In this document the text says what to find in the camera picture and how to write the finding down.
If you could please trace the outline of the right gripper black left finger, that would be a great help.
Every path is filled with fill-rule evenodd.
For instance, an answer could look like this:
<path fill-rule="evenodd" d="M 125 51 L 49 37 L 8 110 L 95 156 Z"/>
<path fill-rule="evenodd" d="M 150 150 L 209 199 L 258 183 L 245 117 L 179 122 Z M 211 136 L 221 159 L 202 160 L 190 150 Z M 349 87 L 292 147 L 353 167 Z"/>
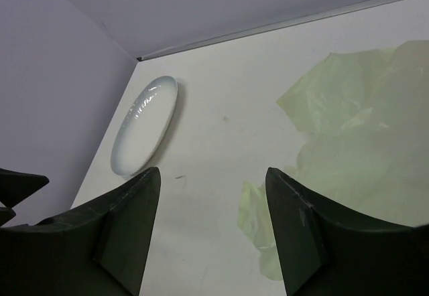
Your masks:
<path fill-rule="evenodd" d="M 138 295 L 160 198 L 151 167 L 30 226 L 1 229 L 2 295 Z"/>

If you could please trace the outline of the pale green plastic bag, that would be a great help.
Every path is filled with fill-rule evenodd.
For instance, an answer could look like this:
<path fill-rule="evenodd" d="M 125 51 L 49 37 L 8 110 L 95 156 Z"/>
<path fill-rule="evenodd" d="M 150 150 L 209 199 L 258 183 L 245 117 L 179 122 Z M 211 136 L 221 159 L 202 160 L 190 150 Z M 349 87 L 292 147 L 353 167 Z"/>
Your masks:
<path fill-rule="evenodd" d="M 286 174 L 348 208 L 428 223 L 428 42 L 331 53 L 277 101 L 306 136 Z"/>

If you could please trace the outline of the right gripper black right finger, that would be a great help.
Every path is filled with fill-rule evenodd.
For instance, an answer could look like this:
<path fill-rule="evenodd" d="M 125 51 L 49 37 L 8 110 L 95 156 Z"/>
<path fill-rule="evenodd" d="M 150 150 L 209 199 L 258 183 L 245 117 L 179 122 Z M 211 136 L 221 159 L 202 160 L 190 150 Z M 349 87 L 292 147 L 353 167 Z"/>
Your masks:
<path fill-rule="evenodd" d="M 288 295 L 427 295 L 428 227 L 362 214 L 276 168 L 265 177 Z"/>

